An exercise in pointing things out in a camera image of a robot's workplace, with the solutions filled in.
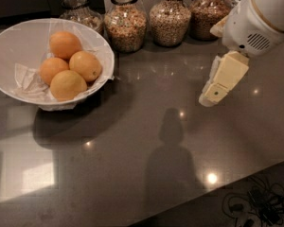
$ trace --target countertop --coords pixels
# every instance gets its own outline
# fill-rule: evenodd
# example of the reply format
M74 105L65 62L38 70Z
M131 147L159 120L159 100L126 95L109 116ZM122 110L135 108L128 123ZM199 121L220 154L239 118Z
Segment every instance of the countertop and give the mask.
M128 226L284 162L284 44L206 108L200 92L226 51L148 36L71 111L0 92L0 227Z

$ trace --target orange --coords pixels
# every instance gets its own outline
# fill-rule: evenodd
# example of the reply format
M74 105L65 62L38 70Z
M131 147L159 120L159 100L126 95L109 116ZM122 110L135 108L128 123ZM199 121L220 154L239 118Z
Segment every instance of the orange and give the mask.
M49 38L49 48L55 57L69 60L72 55L82 50L80 39L71 32L58 31Z
M82 75L86 82L96 80L102 72L102 66L97 57L87 51L75 53L69 61L69 69Z
M58 101L72 100L86 90L84 78L71 70L61 71L50 83L50 92Z
M68 63L65 60L61 58L48 58L41 64L39 75L47 85L50 85L51 80L56 74L68 69Z

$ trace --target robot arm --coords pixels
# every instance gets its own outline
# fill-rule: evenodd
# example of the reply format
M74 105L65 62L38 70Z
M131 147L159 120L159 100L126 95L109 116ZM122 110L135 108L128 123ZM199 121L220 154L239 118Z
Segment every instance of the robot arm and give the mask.
M211 30L230 52L213 62L199 102L218 104L248 71L249 59L284 43L284 0L241 0Z

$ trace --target white bowl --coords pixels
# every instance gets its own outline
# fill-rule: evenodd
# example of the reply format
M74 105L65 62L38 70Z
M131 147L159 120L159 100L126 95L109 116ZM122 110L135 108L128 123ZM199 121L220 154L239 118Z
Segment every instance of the white bowl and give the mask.
M37 75L36 72L42 61L52 57L49 51L49 37L60 30L76 34L83 49L92 51L103 66L101 75L88 91L64 102L58 102L50 96L49 90L45 93L49 96L43 96L42 93L35 95L29 91L30 85L27 86L30 74ZM92 28L76 22L63 19L37 19L12 26L0 33L0 91L20 101L38 105L47 111L74 108L77 103L94 94L108 79L113 79L114 67L115 55L106 40ZM19 68L26 68L26 74L24 75L22 70L19 71Z

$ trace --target grain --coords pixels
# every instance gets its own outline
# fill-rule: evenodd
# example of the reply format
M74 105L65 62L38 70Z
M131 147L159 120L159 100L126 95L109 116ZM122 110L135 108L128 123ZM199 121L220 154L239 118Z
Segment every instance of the grain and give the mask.
M101 15L96 14L88 7L79 9L67 9L61 16L61 18L89 26L100 35L104 34L104 25Z
M137 51L144 43L147 18L135 4L115 5L105 14L104 25L112 48L118 52Z
M162 0L150 11L151 35L155 43L175 46L185 38L190 11L182 1Z
M189 36L203 41L216 40L210 28L225 17L230 8L224 0L194 0L189 6L191 11Z

